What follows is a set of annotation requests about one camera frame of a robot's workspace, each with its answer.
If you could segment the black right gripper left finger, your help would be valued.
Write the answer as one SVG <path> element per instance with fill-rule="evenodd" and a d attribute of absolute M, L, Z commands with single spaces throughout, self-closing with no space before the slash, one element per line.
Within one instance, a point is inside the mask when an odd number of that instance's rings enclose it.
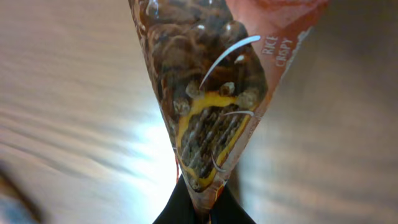
<path fill-rule="evenodd" d="M 181 175 L 166 206 L 153 224 L 196 224 L 195 210 Z"/>

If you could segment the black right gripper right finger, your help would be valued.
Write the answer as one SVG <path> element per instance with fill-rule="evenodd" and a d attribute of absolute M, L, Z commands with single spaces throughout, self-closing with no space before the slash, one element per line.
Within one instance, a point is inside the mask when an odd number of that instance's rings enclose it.
<path fill-rule="evenodd" d="M 226 186 L 214 204 L 215 224 L 256 224 Z"/>

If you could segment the orange brown snack bar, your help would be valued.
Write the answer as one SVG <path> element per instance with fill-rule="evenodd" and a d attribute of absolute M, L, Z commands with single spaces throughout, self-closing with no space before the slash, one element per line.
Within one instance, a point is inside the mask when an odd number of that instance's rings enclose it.
<path fill-rule="evenodd" d="M 130 0 L 193 207 L 206 218 L 327 0 Z"/>

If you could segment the small orange box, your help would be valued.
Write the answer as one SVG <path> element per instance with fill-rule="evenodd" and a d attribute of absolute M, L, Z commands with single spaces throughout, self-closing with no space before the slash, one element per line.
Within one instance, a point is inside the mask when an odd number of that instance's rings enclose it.
<path fill-rule="evenodd" d="M 45 223 L 40 207 L 20 188 L 1 162 L 1 224 Z"/>

